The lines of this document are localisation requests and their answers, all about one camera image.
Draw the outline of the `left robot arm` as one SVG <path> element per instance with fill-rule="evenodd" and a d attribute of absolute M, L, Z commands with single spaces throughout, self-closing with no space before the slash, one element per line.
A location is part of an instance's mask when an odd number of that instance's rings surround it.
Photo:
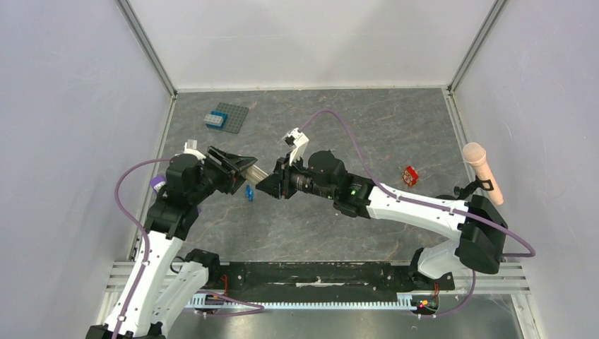
<path fill-rule="evenodd" d="M 181 270 L 163 287 L 170 265 L 199 216 L 199 205 L 215 192 L 234 194 L 257 159 L 209 147 L 206 153 L 186 148 L 168 160 L 165 183 L 141 224 L 142 244 L 117 304 L 104 323 L 91 326 L 87 338 L 166 338 L 177 317 L 202 287 L 222 277 L 217 254 L 195 249 Z"/>

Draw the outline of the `black microphone stand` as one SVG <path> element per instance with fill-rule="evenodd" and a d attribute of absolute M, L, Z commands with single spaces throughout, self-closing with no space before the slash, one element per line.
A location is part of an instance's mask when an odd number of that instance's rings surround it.
<path fill-rule="evenodd" d="M 475 176 L 475 179 L 465 187 L 455 186 L 453 192 L 456 194 L 457 200 L 465 200 L 467 197 L 473 195 L 477 189 L 493 191 L 494 184 L 491 179 L 482 180 L 478 176 Z"/>

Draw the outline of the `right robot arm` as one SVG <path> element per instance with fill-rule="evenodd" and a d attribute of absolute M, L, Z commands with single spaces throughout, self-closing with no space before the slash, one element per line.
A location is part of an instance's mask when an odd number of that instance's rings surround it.
<path fill-rule="evenodd" d="M 277 199 L 289 199 L 297 192 L 327 198 L 348 217 L 402 222 L 446 237 L 413 255 L 408 279 L 417 288 L 462 268 L 489 275 L 499 271 L 507 226 L 484 196 L 474 195 L 470 201 L 430 198 L 377 186 L 372 179 L 347 171 L 328 150 L 314 153 L 307 164 L 279 158 L 256 188 Z"/>

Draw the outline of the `grey lego baseplate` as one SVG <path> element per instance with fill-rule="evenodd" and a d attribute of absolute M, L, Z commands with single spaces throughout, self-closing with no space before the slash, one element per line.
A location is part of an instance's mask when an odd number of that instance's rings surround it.
<path fill-rule="evenodd" d="M 240 132 L 248 113 L 248 107 L 224 102 L 219 102 L 217 107 L 211 112 L 211 114 L 223 118 L 223 125 L 220 129 L 224 132 L 233 134 L 238 134 Z"/>

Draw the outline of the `beige remote control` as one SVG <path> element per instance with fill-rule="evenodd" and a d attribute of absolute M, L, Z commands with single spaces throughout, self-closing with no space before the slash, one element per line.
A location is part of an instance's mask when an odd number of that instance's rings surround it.
<path fill-rule="evenodd" d="M 243 171 L 242 175 L 250 184 L 253 185 L 257 185 L 259 182 L 262 182 L 269 176 L 268 173 L 266 173 L 256 165 L 248 167 L 246 170 Z"/>

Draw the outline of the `pink microphone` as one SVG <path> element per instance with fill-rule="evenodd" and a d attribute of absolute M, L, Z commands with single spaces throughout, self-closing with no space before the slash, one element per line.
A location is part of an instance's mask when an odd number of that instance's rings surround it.
<path fill-rule="evenodd" d="M 491 202 L 497 206 L 502 205 L 504 197 L 488 164 L 486 150 L 479 143 L 471 142 L 464 145 L 462 156 L 474 170 L 476 179 L 481 183 L 482 189 L 487 192 Z"/>

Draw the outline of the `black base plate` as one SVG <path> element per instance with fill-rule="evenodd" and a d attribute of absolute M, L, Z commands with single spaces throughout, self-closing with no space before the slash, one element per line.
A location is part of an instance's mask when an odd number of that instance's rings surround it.
<path fill-rule="evenodd" d="M 398 294 L 454 288 L 451 273 L 432 280 L 384 261 L 229 262 L 212 268 L 204 285 L 247 302 L 391 302 Z"/>

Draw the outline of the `blue lego brick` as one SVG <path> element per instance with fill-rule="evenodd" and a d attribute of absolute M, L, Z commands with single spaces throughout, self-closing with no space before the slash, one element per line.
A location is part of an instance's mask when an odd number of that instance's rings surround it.
<path fill-rule="evenodd" d="M 205 124 L 209 128 L 222 130 L 226 125 L 227 120 L 227 113 L 211 111 L 205 118 Z"/>

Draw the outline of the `red toy figure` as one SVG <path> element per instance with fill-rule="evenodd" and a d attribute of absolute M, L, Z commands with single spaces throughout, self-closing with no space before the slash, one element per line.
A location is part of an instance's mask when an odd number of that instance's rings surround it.
<path fill-rule="evenodd" d="M 408 186 L 416 185 L 419 179 L 419 174 L 412 166 L 407 166 L 402 173 L 402 180 Z"/>

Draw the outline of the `grey lego brick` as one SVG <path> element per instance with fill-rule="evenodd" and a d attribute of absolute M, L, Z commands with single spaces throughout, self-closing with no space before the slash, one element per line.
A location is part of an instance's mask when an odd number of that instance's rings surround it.
<path fill-rule="evenodd" d="M 203 121 L 207 126 L 221 127 L 224 124 L 225 118 L 218 114 L 207 114 Z"/>

